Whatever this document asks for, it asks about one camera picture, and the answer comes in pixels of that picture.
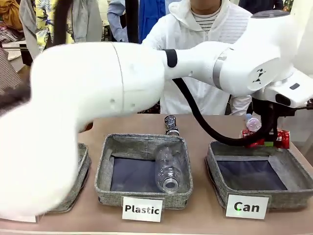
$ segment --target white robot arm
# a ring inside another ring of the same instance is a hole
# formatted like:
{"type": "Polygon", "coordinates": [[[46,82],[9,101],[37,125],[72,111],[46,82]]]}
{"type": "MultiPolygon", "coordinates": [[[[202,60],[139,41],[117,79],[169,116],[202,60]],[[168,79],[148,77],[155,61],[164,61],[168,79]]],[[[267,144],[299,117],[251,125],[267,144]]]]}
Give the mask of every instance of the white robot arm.
{"type": "Polygon", "coordinates": [[[191,76],[230,94],[302,105],[313,97],[313,80],[292,66],[296,39],[289,33],[292,23],[283,26],[289,18],[251,18],[233,45],[155,51],[81,43],[47,49],[32,65],[31,100],[0,118],[0,215],[38,215],[60,204],[76,179],[82,127],[150,108],[165,80],[191,76]]]}

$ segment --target hood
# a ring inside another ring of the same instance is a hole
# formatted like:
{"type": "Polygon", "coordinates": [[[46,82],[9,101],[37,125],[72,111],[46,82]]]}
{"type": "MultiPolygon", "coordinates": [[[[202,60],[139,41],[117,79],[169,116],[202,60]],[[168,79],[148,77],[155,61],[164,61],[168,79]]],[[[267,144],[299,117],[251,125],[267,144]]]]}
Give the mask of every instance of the hood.
{"type": "MultiPolygon", "coordinates": [[[[218,27],[225,19],[230,6],[229,0],[222,0],[221,11],[214,21],[213,28],[218,27]]],[[[170,13],[180,22],[182,22],[188,29],[194,31],[203,31],[200,25],[196,22],[190,6],[190,0],[181,0],[180,2],[173,2],[169,5],[170,13]]]]}

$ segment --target yellow floral shirt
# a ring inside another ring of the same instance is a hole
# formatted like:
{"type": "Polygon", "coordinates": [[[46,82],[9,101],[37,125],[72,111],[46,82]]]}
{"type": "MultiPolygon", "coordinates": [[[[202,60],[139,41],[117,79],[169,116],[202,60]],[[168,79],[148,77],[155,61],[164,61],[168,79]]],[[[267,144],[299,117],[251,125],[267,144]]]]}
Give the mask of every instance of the yellow floral shirt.
{"type": "MultiPolygon", "coordinates": [[[[57,0],[35,0],[36,37],[38,47],[41,51],[45,49],[49,36],[53,42],[54,11],[56,4],[57,0]]],[[[71,17],[67,18],[67,44],[69,43],[74,43],[71,17]]]]}

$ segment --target brown table surface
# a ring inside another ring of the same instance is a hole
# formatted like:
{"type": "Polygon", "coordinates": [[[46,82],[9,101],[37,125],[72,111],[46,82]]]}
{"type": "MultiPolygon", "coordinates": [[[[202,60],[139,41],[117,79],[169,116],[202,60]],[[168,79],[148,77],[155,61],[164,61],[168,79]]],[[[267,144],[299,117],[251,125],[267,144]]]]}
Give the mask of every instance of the brown table surface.
{"type": "MultiPolygon", "coordinates": [[[[307,234],[313,232],[313,201],[301,211],[271,212],[264,221],[230,219],[224,217],[212,185],[208,179],[204,157],[212,138],[206,134],[190,115],[177,115],[180,135],[188,144],[192,165],[194,191],[186,209],[165,211],[161,223],[122,220],[122,208],[98,203],[94,178],[102,143],[110,133],[152,133],[165,131],[162,115],[133,115],[98,119],[90,131],[79,135],[79,142],[89,146],[92,159],[87,184],[72,211],[45,215],[38,224],[0,221],[1,229],[24,231],[63,232],[132,232],[176,234],[307,234]]],[[[214,128],[225,135],[237,138],[243,127],[242,117],[206,117],[214,128]]],[[[306,168],[313,168],[292,145],[291,150],[306,168]]]]}

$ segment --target white hoodie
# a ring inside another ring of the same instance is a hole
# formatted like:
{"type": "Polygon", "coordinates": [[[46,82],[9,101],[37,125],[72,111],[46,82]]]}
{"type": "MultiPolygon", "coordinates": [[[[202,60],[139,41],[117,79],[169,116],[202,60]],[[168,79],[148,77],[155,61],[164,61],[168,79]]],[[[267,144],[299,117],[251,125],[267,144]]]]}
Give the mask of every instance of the white hoodie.
{"type": "MultiPolygon", "coordinates": [[[[196,22],[190,0],[174,2],[169,6],[170,14],[162,17],[143,41],[143,45],[154,49],[190,49],[204,41],[224,43],[236,42],[243,32],[251,14],[222,0],[221,11],[211,31],[205,32],[196,22]]],[[[199,82],[194,78],[183,78],[203,115],[224,115],[229,94],[199,82]]],[[[232,97],[232,114],[244,115],[251,102],[250,96],[232,97]]],[[[160,100],[162,114],[188,114],[191,109],[173,81],[165,83],[160,100]]]]}

